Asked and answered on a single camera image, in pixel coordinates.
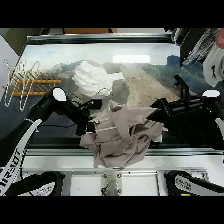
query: crumpled cloth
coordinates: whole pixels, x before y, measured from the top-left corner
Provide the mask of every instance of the crumpled cloth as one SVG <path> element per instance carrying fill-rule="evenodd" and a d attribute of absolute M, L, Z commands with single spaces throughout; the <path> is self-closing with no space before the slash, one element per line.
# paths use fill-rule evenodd
<path fill-rule="evenodd" d="M 107 74 L 104 68 L 82 61 L 75 68 L 75 74 L 72 79 L 83 95 L 93 97 L 96 95 L 109 96 L 113 82 L 115 80 L 123 80 L 124 76 L 122 72 Z"/>
<path fill-rule="evenodd" d="M 147 120 L 156 108 L 119 105 L 108 108 L 92 120 L 96 133 L 87 132 L 80 145 L 94 152 L 94 166 L 126 167 L 142 160 L 151 140 L 161 139 L 163 124 Z"/>

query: white plastic bag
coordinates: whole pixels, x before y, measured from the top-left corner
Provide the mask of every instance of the white plastic bag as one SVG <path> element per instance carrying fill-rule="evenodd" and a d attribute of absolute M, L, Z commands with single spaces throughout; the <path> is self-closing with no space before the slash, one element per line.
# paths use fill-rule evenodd
<path fill-rule="evenodd" d="M 110 95 L 113 82 L 120 79 L 124 79 L 122 72 L 107 74 L 104 68 L 93 66 L 87 61 L 81 62 L 75 68 L 73 77 L 80 92 L 89 97 Z"/>

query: robotic arm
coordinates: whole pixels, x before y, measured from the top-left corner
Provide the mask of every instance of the robotic arm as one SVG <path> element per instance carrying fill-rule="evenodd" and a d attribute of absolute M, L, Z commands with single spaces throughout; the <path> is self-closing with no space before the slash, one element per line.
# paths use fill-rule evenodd
<path fill-rule="evenodd" d="M 10 187 L 18 175 L 25 147 L 37 130 L 38 126 L 46 121 L 53 112 L 64 114 L 77 124 L 77 135 L 84 134 L 87 122 L 90 119 L 89 109 L 94 101 L 89 101 L 76 107 L 61 88 L 54 88 L 31 109 L 24 121 L 3 140 L 0 141 L 0 162 L 4 165 L 0 173 L 0 196 Z"/>

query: white circular cap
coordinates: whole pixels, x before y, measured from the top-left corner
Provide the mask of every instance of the white circular cap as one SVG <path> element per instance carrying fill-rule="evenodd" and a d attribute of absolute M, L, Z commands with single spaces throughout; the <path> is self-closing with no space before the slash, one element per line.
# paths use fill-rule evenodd
<path fill-rule="evenodd" d="M 53 96 L 57 101 L 66 101 L 66 95 L 63 89 L 61 88 L 54 88 Z"/>
<path fill-rule="evenodd" d="M 202 96 L 205 97 L 218 97 L 220 96 L 220 92 L 218 90 L 206 90 Z"/>

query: white cloth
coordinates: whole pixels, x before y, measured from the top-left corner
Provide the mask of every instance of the white cloth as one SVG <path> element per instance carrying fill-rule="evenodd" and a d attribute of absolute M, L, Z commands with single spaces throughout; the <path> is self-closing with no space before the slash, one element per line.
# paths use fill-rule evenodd
<path fill-rule="evenodd" d="M 80 92 L 89 97 L 110 95 L 113 82 L 120 79 L 124 79 L 122 72 L 107 74 L 104 68 L 93 66 L 87 61 L 75 68 L 73 77 Z"/>

